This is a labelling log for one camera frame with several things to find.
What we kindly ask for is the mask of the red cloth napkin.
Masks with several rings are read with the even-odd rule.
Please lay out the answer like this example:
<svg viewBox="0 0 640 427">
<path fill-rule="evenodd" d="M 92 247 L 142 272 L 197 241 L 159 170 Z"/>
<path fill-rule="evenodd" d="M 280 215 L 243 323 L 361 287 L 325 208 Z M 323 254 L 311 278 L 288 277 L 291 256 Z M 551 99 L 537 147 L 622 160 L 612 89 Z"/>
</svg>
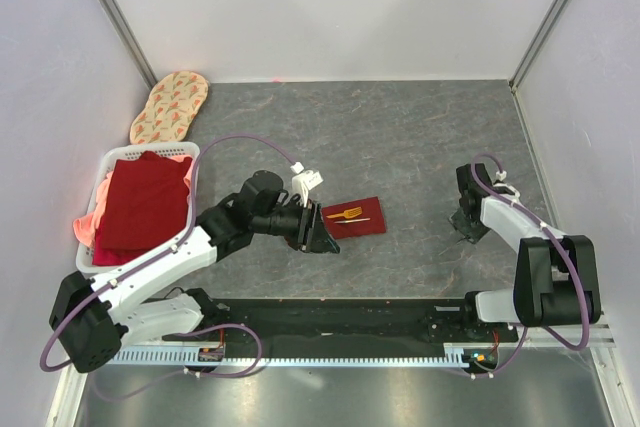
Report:
<svg viewBox="0 0 640 427">
<path fill-rule="evenodd" d="M 378 197 L 324 207 L 323 220 L 336 240 L 379 235 L 387 231 Z"/>
</svg>

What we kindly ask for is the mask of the chopstick with tan handle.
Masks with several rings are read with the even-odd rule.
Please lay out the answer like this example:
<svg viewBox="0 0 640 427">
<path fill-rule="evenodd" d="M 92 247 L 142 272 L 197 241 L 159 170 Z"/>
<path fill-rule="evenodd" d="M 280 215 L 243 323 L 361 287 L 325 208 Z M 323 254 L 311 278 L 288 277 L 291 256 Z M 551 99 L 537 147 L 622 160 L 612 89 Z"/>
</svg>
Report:
<svg viewBox="0 0 640 427">
<path fill-rule="evenodd" d="M 362 217 L 362 218 L 353 218 L 353 219 L 344 219 L 344 220 L 337 220 L 334 223 L 335 224 L 353 224 L 353 223 L 361 223 L 361 222 L 368 222 L 370 221 L 371 218 L 367 218 L 367 217 Z"/>
</svg>

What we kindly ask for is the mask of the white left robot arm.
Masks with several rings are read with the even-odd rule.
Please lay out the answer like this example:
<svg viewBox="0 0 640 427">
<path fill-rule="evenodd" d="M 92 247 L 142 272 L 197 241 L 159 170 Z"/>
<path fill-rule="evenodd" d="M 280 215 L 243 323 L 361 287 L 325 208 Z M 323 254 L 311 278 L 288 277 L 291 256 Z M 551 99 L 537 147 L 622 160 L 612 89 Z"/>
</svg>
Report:
<svg viewBox="0 0 640 427">
<path fill-rule="evenodd" d="M 165 301 L 151 296 L 248 247 L 255 235 L 281 237 L 303 253 L 339 253 L 320 203 L 310 198 L 322 181 L 319 172 L 302 171 L 286 192 L 278 175 L 257 171 L 239 192 L 203 211 L 184 232 L 141 259 L 91 278 L 79 271 L 67 275 L 54 301 L 53 334 L 45 347 L 60 343 L 68 356 L 63 364 L 90 373 L 126 345 L 164 335 L 211 339 L 220 325 L 215 311 L 190 294 Z"/>
</svg>

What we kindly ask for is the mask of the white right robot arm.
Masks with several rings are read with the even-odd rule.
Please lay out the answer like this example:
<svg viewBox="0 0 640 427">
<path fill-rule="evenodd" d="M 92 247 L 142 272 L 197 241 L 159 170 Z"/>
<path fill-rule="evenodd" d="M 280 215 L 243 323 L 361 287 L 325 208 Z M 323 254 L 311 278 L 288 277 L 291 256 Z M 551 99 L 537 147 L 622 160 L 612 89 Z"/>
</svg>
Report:
<svg viewBox="0 0 640 427">
<path fill-rule="evenodd" d="M 516 253 L 510 289 L 469 293 L 469 309 L 458 315 L 458 328 L 477 341 L 494 323 L 551 328 L 592 325 L 602 315 L 593 242 L 549 226 L 524 208 L 517 190 L 491 181 L 485 166 L 456 169 L 459 207 L 450 217 L 470 243 L 494 232 Z"/>
</svg>

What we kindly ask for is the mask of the orange plastic fork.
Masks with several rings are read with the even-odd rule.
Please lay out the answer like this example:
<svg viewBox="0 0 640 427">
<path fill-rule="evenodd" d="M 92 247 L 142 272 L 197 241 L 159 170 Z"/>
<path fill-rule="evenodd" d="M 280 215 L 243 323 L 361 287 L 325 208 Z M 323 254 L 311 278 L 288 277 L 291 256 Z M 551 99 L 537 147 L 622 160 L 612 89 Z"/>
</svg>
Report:
<svg viewBox="0 0 640 427">
<path fill-rule="evenodd" d="M 360 216 L 363 212 L 363 209 L 360 206 L 357 207 L 353 207 L 350 209 L 345 209 L 342 212 L 337 212 L 334 214 L 329 214 L 327 216 L 328 219 L 344 219 L 344 220 L 351 220 L 351 219 L 355 219 L 356 217 Z"/>
</svg>

